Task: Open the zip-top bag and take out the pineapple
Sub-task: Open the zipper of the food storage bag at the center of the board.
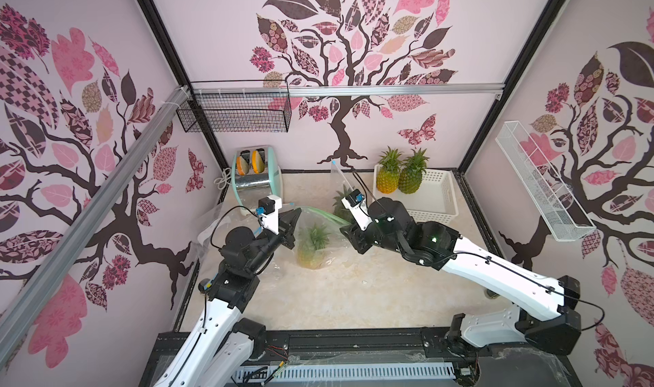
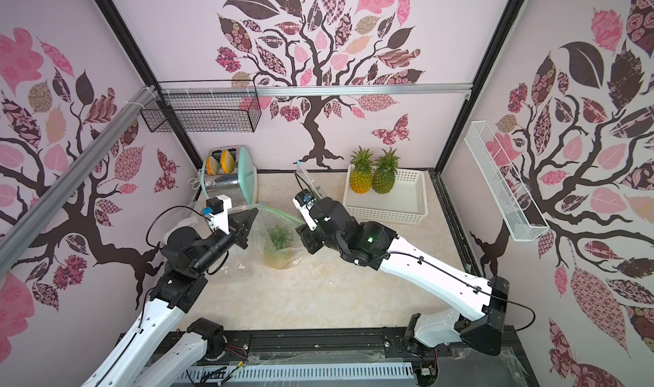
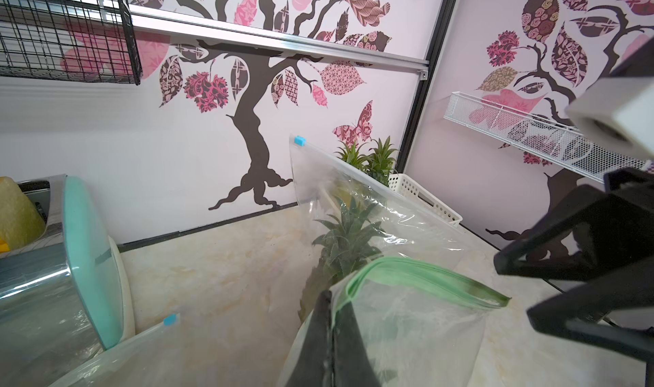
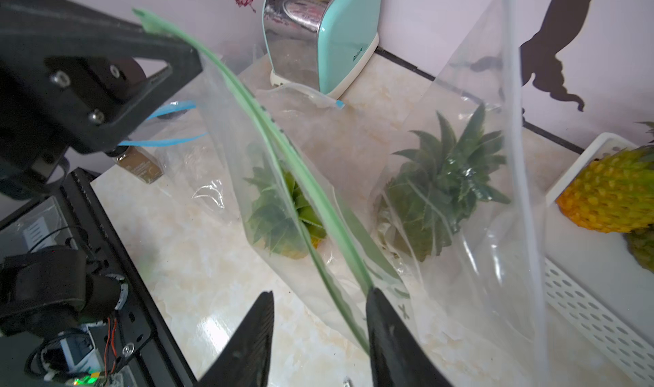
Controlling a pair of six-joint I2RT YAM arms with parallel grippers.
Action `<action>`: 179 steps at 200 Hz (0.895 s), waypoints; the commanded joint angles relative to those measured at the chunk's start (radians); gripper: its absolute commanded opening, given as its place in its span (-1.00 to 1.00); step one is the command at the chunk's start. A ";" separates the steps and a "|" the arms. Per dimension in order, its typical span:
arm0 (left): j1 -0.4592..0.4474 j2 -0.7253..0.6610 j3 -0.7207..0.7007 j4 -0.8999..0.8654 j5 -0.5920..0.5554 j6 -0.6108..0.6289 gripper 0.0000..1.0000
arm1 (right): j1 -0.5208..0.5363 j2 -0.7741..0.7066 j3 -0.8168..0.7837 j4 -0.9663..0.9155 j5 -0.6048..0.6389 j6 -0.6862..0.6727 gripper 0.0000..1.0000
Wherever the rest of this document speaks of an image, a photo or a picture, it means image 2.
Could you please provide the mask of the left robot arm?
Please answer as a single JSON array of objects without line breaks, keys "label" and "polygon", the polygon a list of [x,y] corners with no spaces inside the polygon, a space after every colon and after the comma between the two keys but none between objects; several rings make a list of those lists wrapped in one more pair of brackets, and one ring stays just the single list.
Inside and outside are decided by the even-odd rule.
[{"label": "left robot arm", "polygon": [[169,265],[144,303],[141,314],[112,352],[85,380],[87,386],[171,386],[198,361],[217,360],[226,339],[221,325],[195,321],[158,360],[153,355],[191,310],[208,283],[208,270],[231,247],[247,248],[257,209],[230,214],[201,213],[211,233],[192,226],[173,230],[162,253]]}]

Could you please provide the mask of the green-zip bag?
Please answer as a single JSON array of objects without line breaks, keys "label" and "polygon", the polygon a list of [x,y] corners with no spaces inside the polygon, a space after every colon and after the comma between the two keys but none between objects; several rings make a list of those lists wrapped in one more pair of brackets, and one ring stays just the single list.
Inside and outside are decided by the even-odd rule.
[{"label": "green-zip bag", "polygon": [[261,257],[262,264],[278,271],[297,266],[304,247],[296,228],[302,225],[299,218],[277,208],[257,205],[257,216],[250,232],[250,246]]}]

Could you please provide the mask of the pineapple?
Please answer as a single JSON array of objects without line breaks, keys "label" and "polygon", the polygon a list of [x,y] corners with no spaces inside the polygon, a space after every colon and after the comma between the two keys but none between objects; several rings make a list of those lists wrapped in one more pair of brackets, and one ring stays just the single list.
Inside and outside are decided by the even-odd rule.
[{"label": "pineapple", "polygon": [[375,161],[372,189],[377,194],[388,194],[393,189],[400,158],[396,149],[383,150],[383,155]]},{"label": "pineapple", "polygon": [[365,194],[372,188],[373,162],[372,153],[369,149],[359,147],[354,151],[350,164],[353,169],[349,178],[349,185],[352,191],[357,194]]},{"label": "pineapple", "polygon": [[293,244],[295,232],[283,226],[274,226],[267,229],[264,237],[263,251],[264,264],[276,270],[286,269],[293,260]]}]

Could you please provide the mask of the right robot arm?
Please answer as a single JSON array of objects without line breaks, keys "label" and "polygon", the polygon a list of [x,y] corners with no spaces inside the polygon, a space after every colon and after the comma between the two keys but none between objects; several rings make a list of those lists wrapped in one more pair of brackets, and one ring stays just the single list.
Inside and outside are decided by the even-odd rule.
[{"label": "right robot arm", "polygon": [[359,223],[330,197],[317,199],[304,190],[293,204],[305,221],[296,232],[310,254],[330,248],[350,264],[398,276],[448,303],[449,310],[411,317],[405,333],[409,349],[463,343],[489,356],[500,353],[509,303],[506,279],[460,271],[386,225]]}]

